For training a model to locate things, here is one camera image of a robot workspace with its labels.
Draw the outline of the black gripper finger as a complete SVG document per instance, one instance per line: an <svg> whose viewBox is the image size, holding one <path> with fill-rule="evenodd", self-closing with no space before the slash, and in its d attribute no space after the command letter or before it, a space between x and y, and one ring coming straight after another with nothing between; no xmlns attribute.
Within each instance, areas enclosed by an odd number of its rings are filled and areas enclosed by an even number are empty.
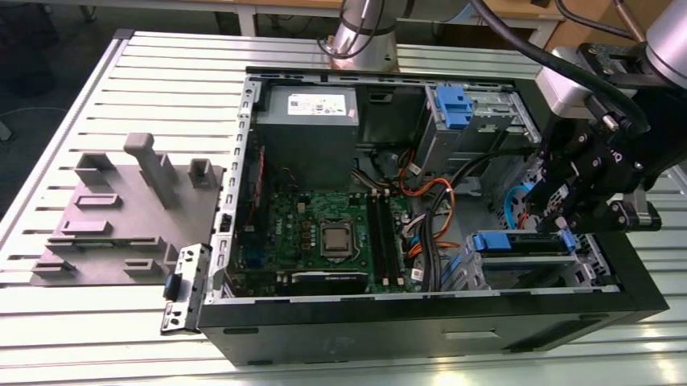
<svg viewBox="0 0 687 386"><path fill-rule="evenodd" d="M538 232L560 229L557 219L572 215L580 195L578 157L592 145L590 126L585 121L564 120L548 130L542 137L540 159L542 178L529 193L529 212L541 217ZM554 209L549 202L562 186L569 194Z"/></svg>
<svg viewBox="0 0 687 386"><path fill-rule="evenodd" d="M593 181L577 177L569 181L569 194L564 199L564 218L573 233L598 230L597 221L606 212L612 193L596 190Z"/></svg>

